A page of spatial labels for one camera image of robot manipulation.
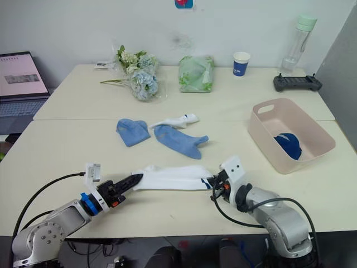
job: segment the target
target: clear plastic bottle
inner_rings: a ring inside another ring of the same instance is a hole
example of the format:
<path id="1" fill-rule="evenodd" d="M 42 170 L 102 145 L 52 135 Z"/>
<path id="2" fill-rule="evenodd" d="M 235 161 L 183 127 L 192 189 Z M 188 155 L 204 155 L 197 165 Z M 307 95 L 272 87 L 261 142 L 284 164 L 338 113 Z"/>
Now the clear plastic bottle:
<path id="1" fill-rule="evenodd" d="M 295 28 L 295 37 L 292 40 L 292 45 L 288 54 L 283 58 L 280 72 L 284 76 L 289 76 L 294 71 L 302 53 L 305 51 L 307 39 L 315 26 L 317 19 L 300 15 Z"/>

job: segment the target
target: blue paper cup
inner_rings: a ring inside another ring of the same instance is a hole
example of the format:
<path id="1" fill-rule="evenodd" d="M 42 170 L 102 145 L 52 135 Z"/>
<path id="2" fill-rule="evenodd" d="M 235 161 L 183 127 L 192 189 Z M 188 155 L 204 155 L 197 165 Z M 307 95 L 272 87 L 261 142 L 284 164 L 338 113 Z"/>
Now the blue paper cup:
<path id="1" fill-rule="evenodd" d="M 235 76 L 243 76 L 248 66 L 250 54 L 246 52 L 236 52 L 233 54 L 233 74 Z"/>

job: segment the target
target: green bottle cap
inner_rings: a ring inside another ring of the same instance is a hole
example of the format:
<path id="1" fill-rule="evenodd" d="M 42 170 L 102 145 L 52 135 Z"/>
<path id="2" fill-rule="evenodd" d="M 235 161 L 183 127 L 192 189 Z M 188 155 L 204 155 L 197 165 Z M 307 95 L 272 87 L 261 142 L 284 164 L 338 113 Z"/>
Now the green bottle cap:
<path id="1" fill-rule="evenodd" d="M 296 28 L 304 32 L 311 32 L 317 19 L 307 15 L 300 15 Z"/>

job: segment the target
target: black remote controller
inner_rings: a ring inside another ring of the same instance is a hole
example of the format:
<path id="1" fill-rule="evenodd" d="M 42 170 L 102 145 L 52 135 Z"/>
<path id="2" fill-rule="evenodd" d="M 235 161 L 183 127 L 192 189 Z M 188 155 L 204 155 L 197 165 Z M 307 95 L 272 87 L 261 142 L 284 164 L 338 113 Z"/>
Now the black remote controller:
<path id="1" fill-rule="evenodd" d="M 307 75 L 305 77 L 283 77 L 280 75 L 274 77 L 275 90 L 278 92 L 284 89 L 288 90 L 304 90 L 310 89 L 312 91 L 318 91 L 322 84 L 315 78 L 315 74 L 312 76 Z"/>

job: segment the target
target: pink basket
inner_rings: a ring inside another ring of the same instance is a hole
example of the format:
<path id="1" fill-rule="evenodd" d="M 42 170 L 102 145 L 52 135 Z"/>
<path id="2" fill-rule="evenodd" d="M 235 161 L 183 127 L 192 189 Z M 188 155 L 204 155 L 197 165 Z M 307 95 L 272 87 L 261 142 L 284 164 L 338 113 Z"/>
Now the pink basket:
<path id="1" fill-rule="evenodd" d="M 291 173 L 335 148 L 335 140 L 293 101 L 272 99 L 253 107 L 249 134 L 274 168 Z M 299 160 L 291 158 L 274 139 L 280 133 L 294 134 L 300 143 Z"/>

